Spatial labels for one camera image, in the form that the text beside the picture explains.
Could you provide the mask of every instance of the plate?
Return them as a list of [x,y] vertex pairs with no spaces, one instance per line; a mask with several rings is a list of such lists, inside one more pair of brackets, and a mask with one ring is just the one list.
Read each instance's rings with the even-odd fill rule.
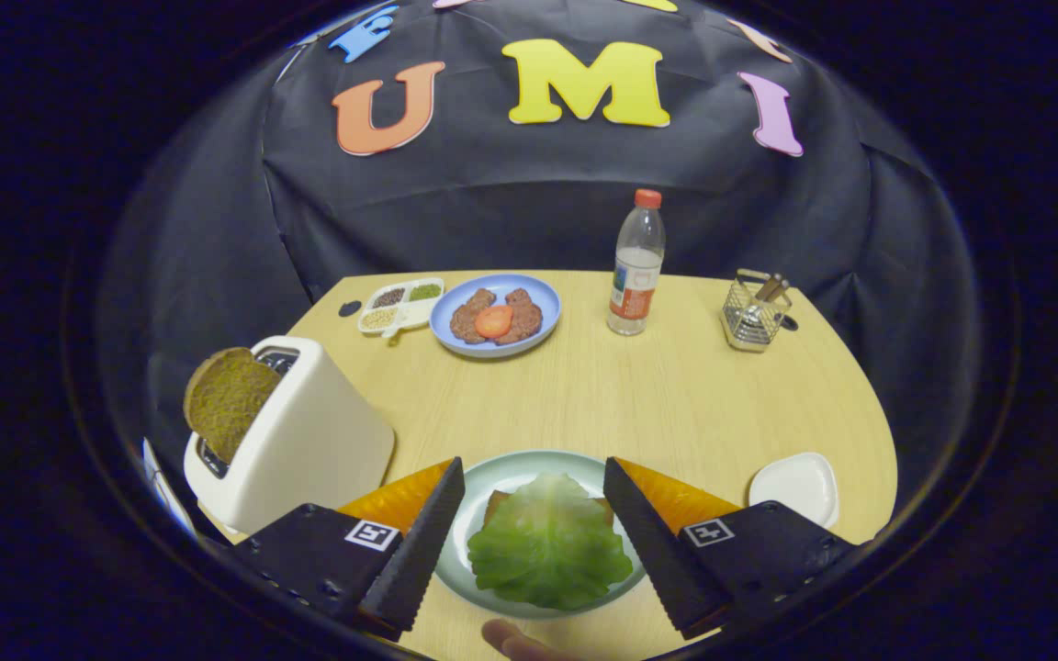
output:
[[[533,304],[541,308],[541,330],[532,337],[521,339],[519,343],[512,343],[498,347],[492,342],[481,345],[470,345],[461,338],[452,334],[452,315],[476,293],[476,289],[488,289],[496,294],[496,301],[493,305],[504,304],[505,294],[511,293],[514,289],[525,288],[529,292],[529,297]],[[558,325],[558,318],[562,315],[562,298],[558,292],[550,288],[547,281],[537,280],[529,275],[516,275],[516,273],[498,273],[498,275],[485,275],[475,277],[473,280],[463,281],[453,288],[449,293],[443,294],[440,301],[432,310],[432,331],[444,347],[457,354],[472,357],[504,357],[518,354],[522,351],[531,350],[540,345],[543,339],[553,333],[553,327]]]
[[823,528],[839,521],[839,488],[825,456],[804,452],[774,461],[753,476],[748,502],[776,499]]
[[[440,294],[412,301],[411,293],[415,288],[419,288],[422,284],[437,286],[440,289]],[[382,297],[382,294],[390,292],[394,289],[402,289],[402,297],[398,302],[373,307],[373,302],[378,301],[379,297]],[[444,289],[443,280],[440,277],[422,277],[420,280],[396,281],[394,284],[386,284],[385,288],[379,288],[377,292],[370,294],[368,300],[365,301],[365,306],[362,306],[362,312],[358,316],[358,330],[366,335],[381,333],[383,337],[394,337],[398,331],[423,326],[432,317],[432,310],[435,310],[435,305],[443,297]],[[390,324],[378,328],[366,328],[362,324],[365,322],[365,318],[371,313],[380,312],[380,310],[395,310],[394,319],[391,319]]]
[[515,492],[517,486],[529,484],[539,473],[566,473],[577,483],[582,484],[582,489],[587,491],[590,497],[603,497],[604,471],[605,464],[594,457],[544,448],[513,452],[473,465],[462,474],[464,494],[456,511],[456,518],[452,522],[452,530],[449,531],[449,538],[443,544],[443,553],[440,553],[440,559],[435,566],[436,576],[452,588],[454,593],[467,599],[468,602],[475,603],[476,606],[498,612],[500,616],[528,620],[576,616],[605,606],[606,603],[628,593],[628,590],[643,579],[645,572],[618,516],[613,528],[618,536],[623,537],[623,553],[630,557],[635,570],[625,581],[609,586],[609,591],[603,598],[579,610],[555,610],[532,606],[531,603],[506,602],[496,596],[495,591],[476,587],[476,576],[471,572],[471,562],[468,561],[468,539],[484,527],[484,508],[488,507],[488,498],[492,492]]

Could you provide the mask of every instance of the blue plate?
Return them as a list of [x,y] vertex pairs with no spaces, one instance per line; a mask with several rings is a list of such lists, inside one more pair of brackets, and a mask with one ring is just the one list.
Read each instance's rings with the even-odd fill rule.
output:
[[[532,337],[498,347],[491,339],[481,345],[470,345],[452,334],[452,315],[455,310],[459,309],[459,306],[464,305],[468,298],[476,293],[476,289],[488,289],[489,292],[496,294],[496,301],[493,305],[503,305],[505,296],[519,288],[529,292],[533,304],[541,308],[541,330]],[[561,315],[562,298],[546,281],[537,280],[536,277],[528,275],[516,275],[516,273],[498,273],[498,275],[485,275],[463,281],[451,289],[449,293],[443,294],[440,301],[435,305],[435,309],[432,310],[430,326],[440,343],[450,350],[456,351],[457,354],[473,357],[504,357],[531,350],[534,346],[540,345],[542,339],[553,333],[553,327],[558,325],[558,318]]]

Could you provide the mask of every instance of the cabbage leaf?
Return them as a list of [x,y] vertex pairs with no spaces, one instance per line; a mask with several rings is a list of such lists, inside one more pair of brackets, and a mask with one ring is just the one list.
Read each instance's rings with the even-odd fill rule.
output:
[[468,539],[476,586],[508,602],[577,610],[631,575],[603,507],[566,474],[542,473],[513,492]]

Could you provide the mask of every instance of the bottle label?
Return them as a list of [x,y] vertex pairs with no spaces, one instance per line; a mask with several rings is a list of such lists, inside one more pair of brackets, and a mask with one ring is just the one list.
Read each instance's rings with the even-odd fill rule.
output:
[[659,264],[638,268],[616,259],[609,309],[622,318],[646,317],[651,312],[651,294],[655,292],[658,281]]

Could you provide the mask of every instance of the orange bottle cap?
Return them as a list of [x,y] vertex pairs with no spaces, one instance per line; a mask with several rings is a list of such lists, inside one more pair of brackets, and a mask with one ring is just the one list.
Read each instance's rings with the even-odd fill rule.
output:
[[650,191],[647,188],[639,188],[638,191],[635,191],[635,205],[637,206],[658,209],[660,200],[663,200],[663,196],[660,196],[659,191]]

